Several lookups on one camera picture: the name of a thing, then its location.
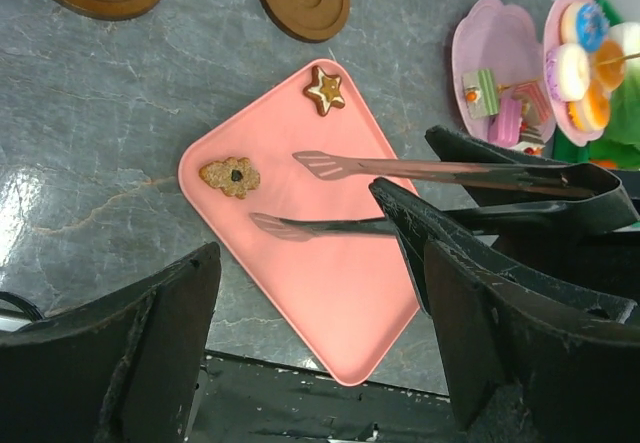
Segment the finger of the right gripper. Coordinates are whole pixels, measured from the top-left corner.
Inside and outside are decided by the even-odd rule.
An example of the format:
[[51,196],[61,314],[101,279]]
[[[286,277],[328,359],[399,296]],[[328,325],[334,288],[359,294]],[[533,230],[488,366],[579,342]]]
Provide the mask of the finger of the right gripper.
[[460,166],[453,182],[499,234],[599,235],[639,221],[639,200],[615,171],[530,156],[442,126],[429,128],[425,139],[443,163]]
[[385,178],[375,179],[369,190],[392,226],[421,308],[427,314],[432,313],[435,301],[435,292],[428,286],[436,281],[436,258],[425,254],[427,244],[442,244],[489,275],[514,283],[534,295],[585,312],[599,308],[618,323],[627,322],[638,306],[633,299],[547,275],[481,242],[465,219],[482,215],[482,207],[463,210],[459,215],[443,212]]

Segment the small orange glazed donut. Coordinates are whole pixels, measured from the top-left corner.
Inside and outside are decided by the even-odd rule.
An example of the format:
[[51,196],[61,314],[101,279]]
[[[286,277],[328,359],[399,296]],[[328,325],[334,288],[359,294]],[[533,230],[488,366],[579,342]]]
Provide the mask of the small orange glazed donut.
[[583,132],[604,130],[611,117],[610,102],[598,80],[592,80],[584,97],[568,103],[573,125]]

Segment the metal serving tongs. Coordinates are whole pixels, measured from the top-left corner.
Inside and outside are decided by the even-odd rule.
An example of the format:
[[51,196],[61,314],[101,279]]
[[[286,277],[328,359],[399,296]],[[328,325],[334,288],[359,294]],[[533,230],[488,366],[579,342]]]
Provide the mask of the metal serving tongs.
[[[300,151],[294,159],[316,178],[333,181],[353,175],[399,177],[445,184],[458,184],[491,190],[507,190],[526,194],[542,194],[562,200],[580,201],[596,196],[600,191],[587,177],[585,164],[530,165],[501,163],[460,163],[399,159],[362,159],[327,154],[321,151]],[[531,226],[540,217],[553,214],[560,206],[550,201],[531,204],[484,207],[483,214],[465,219],[474,235],[496,235],[509,224]],[[375,235],[393,233],[384,217],[361,220],[300,221],[253,212],[251,221],[272,236],[304,242],[328,235]]]

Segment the large orange glazed donut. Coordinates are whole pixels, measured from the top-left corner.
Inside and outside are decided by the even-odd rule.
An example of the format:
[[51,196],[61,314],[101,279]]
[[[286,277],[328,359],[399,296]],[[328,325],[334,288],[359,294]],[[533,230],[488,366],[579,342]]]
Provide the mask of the large orange glazed donut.
[[592,77],[609,93],[616,90],[625,78],[626,62],[622,47],[611,39],[605,40],[591,54]]

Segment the green layered cake slice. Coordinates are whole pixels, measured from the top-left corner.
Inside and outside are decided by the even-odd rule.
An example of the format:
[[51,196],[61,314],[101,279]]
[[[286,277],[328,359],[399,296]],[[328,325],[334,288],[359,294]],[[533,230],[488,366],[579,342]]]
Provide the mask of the green layered cake slice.
[[494,73],[489,68],[466,72],[462,75],[464,100],[472,119],[497,115],[500,95]]

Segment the blue glazed donut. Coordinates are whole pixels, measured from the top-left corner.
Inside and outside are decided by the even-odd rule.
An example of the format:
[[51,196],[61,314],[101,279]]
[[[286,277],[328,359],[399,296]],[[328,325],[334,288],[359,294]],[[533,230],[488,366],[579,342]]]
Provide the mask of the blue glazed donut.
[[609,20],[595,1],[569,4],[560,20],[560,40],[575,43],[587,53],[596,52],[609,33]]

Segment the flower shaped cookie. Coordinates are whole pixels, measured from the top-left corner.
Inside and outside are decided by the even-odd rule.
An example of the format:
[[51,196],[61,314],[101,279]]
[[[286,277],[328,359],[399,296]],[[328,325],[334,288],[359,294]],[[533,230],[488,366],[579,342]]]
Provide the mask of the flower shaped cookie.
[[261,183],[260,173],[247,157],[228,157],[208,163],[199,169],[199,177],[211,188],[237,199],[245,199]]

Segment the green plastic crate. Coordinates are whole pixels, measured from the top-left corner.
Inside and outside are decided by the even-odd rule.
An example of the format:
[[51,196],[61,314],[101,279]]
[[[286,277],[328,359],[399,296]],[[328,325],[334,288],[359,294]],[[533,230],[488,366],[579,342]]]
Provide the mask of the green plastic crate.
[[[639,23],[626,22],[608,0],[596,0],[609,19],[613,39],[622,46],[625,54],[639,51]],[[626,62],[625,79],[632,74],[639,75],[639,59]],[[584,147],[573,144],[561,130],[554,136],[553,157],[555,159],[576,163],[592,161],[612,168],[638,170],[639,146],[631,146],[613,142],[603,136],[591,141]]]

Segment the green bok choy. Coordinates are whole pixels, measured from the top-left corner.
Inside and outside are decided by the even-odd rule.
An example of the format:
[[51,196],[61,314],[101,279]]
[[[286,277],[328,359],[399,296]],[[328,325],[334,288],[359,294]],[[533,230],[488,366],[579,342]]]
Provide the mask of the green bok choy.
[[632,74],[612,93],[611,118],[604,137],[613,142],[639,146],[639,75]]

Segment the chocolate cake slice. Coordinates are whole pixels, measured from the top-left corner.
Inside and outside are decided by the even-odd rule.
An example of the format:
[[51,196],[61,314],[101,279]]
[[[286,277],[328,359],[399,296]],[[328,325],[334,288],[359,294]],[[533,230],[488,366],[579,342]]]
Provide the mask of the chocolate cake slice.
[[510,150],[520,153],[540,156],[545,148],[545,142],[537,127],[522,127],[518,142]]

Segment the pink serving tray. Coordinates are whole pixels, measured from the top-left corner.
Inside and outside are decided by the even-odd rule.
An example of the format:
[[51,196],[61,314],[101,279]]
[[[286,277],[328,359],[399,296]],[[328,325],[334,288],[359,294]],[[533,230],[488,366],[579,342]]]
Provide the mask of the pink serving tray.
[[[370,178],[315,178],[293,157],[316,150],[352,158],[394,151],[352,78],[338,63],[346,105],[321,117],[303,95],[303,67],[195,141],[178,167],[180,188],[317,359],[345,386],[365,381],[414,317],[419,305],[396,239],[333,235],[286,241],[259,229],[253,212],[296,220],[358,220],[381,211]],[[247,157],[260,173],[245,199],[227,197],[200,177],[204,165]]]

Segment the pink layered cake slice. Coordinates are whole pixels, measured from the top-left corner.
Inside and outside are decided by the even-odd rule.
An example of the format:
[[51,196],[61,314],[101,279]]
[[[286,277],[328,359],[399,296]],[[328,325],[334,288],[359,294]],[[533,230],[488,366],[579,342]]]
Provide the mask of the pink layered cake slice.
[[500,109],[488,131],[489,143],[511,148],[519,141],[522,101],[511,97],[500,100]]

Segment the star shaped cookie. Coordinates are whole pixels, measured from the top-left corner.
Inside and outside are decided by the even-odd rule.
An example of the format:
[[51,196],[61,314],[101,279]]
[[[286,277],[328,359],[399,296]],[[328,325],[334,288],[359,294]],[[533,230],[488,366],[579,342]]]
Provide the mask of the star shaped cookie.
[[326,117],[332,108],[342,109],[346,101],[341,93],[342,78],[327,74],[320,66],[311,68],[311,82],[304,87],[303,95],[315,105],[319,116]]

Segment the pink three tier stand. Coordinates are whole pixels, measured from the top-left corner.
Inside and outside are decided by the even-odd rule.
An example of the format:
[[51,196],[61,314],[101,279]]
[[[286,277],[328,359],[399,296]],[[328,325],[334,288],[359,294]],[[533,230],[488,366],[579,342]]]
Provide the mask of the pink three tier stand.
[[560,20],[565,8],[575,1],[596,2],[555,0],[542,35],[537,34],[526,10],[501,0],[478,0],[461,20],[453,36],[452,78],[454,96],[471,136],[489,143],[489,127],[496,117],[472,119],[464,100],[462,75],[481,68],[493,71],[500,100],[511,97],[522,101],[520,131],[526,126],[537,127],[545,146],[557,130],[580,147],[603,136],[608,125],[593,132],[577,129],[568,112],[569,102],[554,100],[545,81],[546,54],[563,44]]

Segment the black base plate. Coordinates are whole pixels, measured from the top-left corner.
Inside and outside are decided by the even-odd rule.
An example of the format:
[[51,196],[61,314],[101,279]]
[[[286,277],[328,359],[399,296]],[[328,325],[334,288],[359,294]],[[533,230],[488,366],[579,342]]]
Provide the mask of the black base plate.
[[206,352],[188,442],[463,442],[446,397]]

